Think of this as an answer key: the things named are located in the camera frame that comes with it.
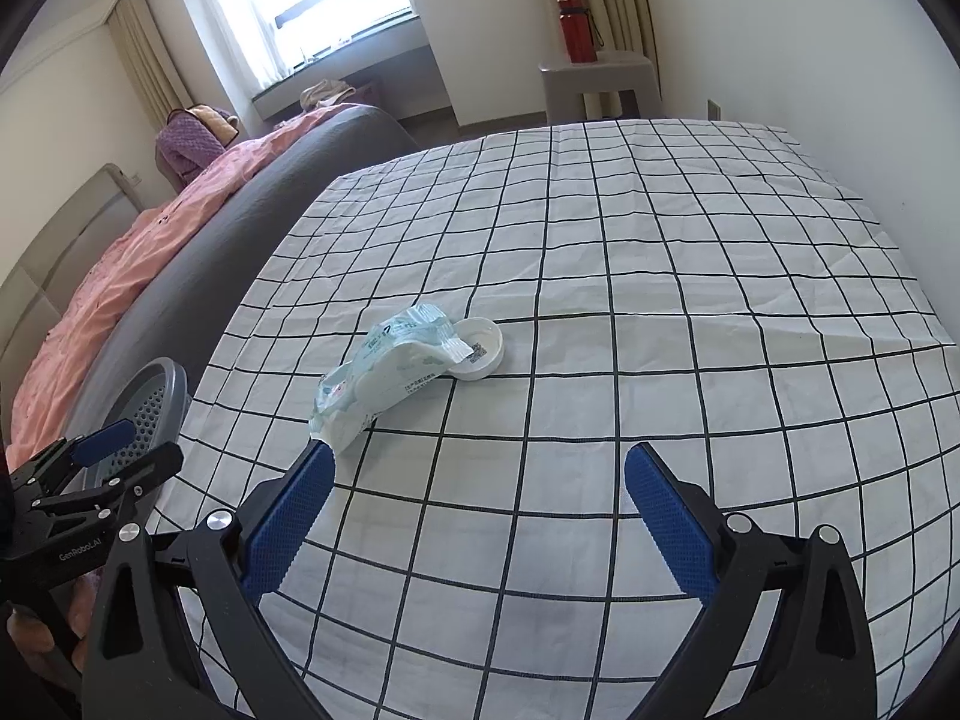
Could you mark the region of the left hand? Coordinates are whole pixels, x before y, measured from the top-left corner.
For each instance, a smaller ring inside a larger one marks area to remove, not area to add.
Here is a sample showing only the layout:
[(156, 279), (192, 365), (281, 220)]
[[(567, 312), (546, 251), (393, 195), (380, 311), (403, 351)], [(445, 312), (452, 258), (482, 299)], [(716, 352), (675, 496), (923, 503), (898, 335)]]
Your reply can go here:
[[(78, 644), (70, 655), (70, 661), (78, 673), (85, 671), (88, 632), (93, 621), (99, 585), (101, 585), (101, 573), (90, 572), (78, 578), (71, 589), (67, 621), (70, 629), (78, 637)], [(59, 678), (59, 672), (52, 663), (57, 647), (55, 647), (52, 632), (43, 621), (39, 621), (32, 614), (14, 611), (8, 618), (7, 631), (18, 652), (26, 658), (37, 674), (47, 679)]]

